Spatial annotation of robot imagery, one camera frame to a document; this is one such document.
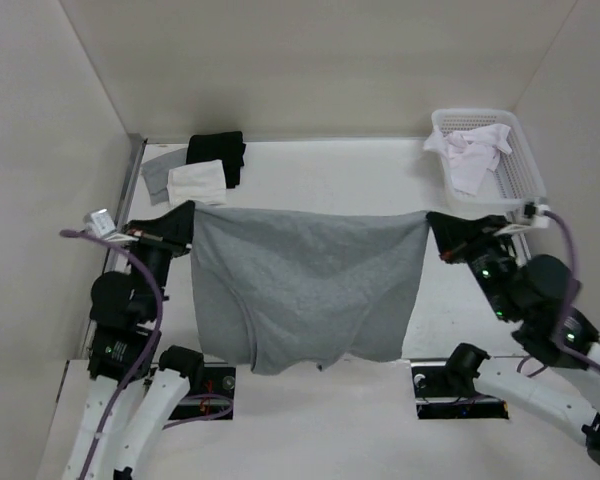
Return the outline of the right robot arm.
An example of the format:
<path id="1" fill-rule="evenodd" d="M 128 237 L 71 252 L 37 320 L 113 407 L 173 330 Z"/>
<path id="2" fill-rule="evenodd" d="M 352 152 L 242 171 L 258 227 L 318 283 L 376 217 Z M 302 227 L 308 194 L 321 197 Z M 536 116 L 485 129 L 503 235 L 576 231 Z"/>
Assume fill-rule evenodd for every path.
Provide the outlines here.
<path id="1" fill-rule="evenodd" d="M 574 306 L 581 288 L 575 242 L 565 220 L 528 203 L 518 220 L 489 215 L 466 220 L 426 216 L 440 259 L 466 265 L 496 318 L 517 324 L 513 340 L 528 356 L 571 384 L 578 396 L 555 392 L 521 372 L 505 372 L 479 347 L 461 343 L 433 377 L 464 402 L 492 397 L 545 421 L 584 447 L 600 467 L 600 333 Z M 536 255 L 519 265 L 512 237 L 555 222 L 569 261 Z"/>

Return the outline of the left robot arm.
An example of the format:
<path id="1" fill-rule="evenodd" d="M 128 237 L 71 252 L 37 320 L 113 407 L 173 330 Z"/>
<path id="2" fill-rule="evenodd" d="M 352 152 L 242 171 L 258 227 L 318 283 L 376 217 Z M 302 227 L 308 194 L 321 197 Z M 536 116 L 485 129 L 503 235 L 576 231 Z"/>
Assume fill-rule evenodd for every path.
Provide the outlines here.
<path id="1" fill-rule="evenodd" d="M 102 273 L 92 284 L 89 318 L 95 324 L 88 396 L 65 479 L 138 479 L 178 403 L 204 387 L 201 353 L 161 338 L 165 287 L 172 260 L 189 253 L 195 204 L 187 201 L 151 220 L 117 229 L 105 210 L 89 214 L 83 239 L 124 257 L 123 271 Z"/>

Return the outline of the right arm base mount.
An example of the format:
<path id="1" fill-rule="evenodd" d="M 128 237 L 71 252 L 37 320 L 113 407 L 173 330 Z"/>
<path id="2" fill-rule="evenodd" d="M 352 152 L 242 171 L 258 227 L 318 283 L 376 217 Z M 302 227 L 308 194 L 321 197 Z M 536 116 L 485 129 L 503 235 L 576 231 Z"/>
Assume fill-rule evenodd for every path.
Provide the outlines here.
<path id="1" fill-rule="evenodd" d="M 508 420 L 507 404 L 478 393 L 459 393 L 445 377 L 443 361 L 412 362 L 410 365 L 419 420 Z"/>

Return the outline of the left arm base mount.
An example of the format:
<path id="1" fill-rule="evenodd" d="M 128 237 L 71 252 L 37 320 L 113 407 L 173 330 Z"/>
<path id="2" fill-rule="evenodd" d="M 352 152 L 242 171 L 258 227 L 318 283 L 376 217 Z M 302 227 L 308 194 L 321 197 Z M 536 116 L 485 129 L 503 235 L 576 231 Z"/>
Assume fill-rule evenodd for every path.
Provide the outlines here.
<path id="1" fill-rule="evenodd" d="M 220 419 L 231 420 L 227 412 L 235 397 L 236 368 L 226 363 L 207 362 L 202 380 L 178 403 L 169 420 Z"/>

